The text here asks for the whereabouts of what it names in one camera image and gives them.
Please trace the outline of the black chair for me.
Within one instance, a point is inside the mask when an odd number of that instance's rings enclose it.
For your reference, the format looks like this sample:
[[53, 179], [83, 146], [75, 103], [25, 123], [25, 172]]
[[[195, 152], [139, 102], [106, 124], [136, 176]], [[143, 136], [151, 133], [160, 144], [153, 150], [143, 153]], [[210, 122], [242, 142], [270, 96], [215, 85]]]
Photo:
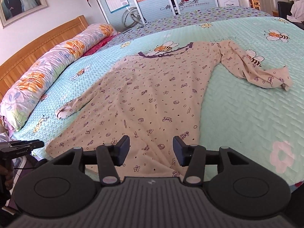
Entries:
[[291, 22], [292, 24], [296, 25], [300, 29], [303, 29], [303, 22], [292, 22], [287, 19], [287, 16], [291, 16], [291, 9], [292, 9], [293, 3], [290, 2], [277, 2], [277, 8], [278, 8], [278, 15], [280, 18], [286, 19], [287, 21]]

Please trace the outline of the mint green bee quilt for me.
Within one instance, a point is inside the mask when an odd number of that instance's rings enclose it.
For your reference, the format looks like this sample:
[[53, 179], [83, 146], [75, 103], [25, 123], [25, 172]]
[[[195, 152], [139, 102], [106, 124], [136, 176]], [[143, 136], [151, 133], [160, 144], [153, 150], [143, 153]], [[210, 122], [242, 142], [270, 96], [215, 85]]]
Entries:
[[39, 139], [46, 148], [77, 118], [56, 111], [79, 97], [119, 60], [139, 53], [162, 54], [191, 42], [235, 42], [263, 70], [287, 67], [289, 89], [262, 88], [235, 77], [222, 64], [211, 74], [201, 104], [199, 141], [209, 150], [231, 147], [278, 174], [289, 185], [303, 182], [303, 31], [284, 19], [249, 17], [189, 25], [102, 48], [72, 63], [41, 97], [14, 138]]

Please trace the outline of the wooden headboard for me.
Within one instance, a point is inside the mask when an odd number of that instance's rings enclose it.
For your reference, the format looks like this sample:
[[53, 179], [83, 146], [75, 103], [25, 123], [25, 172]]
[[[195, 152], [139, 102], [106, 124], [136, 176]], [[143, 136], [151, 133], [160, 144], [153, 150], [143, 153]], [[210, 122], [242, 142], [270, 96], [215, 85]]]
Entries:
[[84, 15], [68, 21], [33, 40], [1, 65], [1, 98], [43, 54], [88, 27]]

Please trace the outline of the framed wedding photo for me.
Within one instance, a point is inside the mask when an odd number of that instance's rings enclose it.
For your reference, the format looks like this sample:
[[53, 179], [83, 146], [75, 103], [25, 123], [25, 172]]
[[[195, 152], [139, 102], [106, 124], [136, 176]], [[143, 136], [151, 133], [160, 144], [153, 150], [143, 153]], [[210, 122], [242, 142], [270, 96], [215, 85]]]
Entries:
[[46, 0], [1, 0], [1, 26], [5, 28], [46, 7]]

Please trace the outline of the red pillow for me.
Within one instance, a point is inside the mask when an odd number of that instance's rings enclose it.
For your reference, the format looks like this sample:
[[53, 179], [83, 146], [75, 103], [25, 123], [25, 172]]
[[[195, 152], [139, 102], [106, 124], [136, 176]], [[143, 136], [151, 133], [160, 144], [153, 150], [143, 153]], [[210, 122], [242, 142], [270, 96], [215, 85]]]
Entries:
[[91, 47], [88, 51], [86, 51], [83, 54], [83, 57], [85, 56], [89, 56], [92, 55], [94, 53], [96, 53], [100, 48], [102, 48], [103, 46], [105, 46], [107, 43], [109, 43], [113, 38], [115, 38], [115, 36], [109, 36], [103, 40], [101, 40], [99, 43], [97, 43], [95, 46]]

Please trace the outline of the beige floral pajama top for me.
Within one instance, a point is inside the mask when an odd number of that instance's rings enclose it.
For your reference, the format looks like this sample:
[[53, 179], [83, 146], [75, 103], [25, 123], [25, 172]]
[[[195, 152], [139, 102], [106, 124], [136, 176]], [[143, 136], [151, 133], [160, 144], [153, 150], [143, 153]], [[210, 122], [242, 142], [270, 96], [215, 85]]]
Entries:
[[130, 151], [117, 168], [120, 178], [183, 177], [172, 141], [179, 136], [189, 145], [198, 143], [201, 104], [218, 64], [262, 88], [289, 89], [293, 84], [287, 67], [255, 67], [232, 41], [191, 42], [162, 54], [126, 56], [56, 111], [60, 119], [74, 113], [77, 118], [46, 152], [55, 158], [74, 147], [91, 151], [102, 144], [116, 145], [128, 135]]

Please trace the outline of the long floral bolster pillow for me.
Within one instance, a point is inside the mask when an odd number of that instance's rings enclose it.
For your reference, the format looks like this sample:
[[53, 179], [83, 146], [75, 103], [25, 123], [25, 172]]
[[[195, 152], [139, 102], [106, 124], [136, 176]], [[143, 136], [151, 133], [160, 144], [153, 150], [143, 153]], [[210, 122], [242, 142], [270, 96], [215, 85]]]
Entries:
[[99, 42], [117, 34], [110, 24], [92, 24], [42, 55], [4, 95], [1, 101], [3, 127], [12, 133], [21, 130], [60, 74]]

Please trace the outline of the white cloth pile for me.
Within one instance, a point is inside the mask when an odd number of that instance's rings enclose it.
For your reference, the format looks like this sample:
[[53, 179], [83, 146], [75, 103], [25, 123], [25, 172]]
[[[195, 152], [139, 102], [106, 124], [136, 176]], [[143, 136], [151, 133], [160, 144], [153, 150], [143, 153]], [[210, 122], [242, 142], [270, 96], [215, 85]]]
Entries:
[[304, 0], [298, 0], [292, 5], [291, 15], [287, 15], [287, 20], [295, 23], [304, 21]]

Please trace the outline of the silver hula hoop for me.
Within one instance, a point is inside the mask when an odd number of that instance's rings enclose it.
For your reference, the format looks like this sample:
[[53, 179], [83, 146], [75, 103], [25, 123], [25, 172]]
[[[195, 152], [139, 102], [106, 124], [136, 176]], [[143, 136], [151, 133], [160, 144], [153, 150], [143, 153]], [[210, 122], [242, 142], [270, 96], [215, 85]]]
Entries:
[[133, 28], [136, 25], [144, 25], [146, 20], [142, 20], [140, 13], [136, 7], [127, 8], [122, 16], [122, 24], [126, 28]]

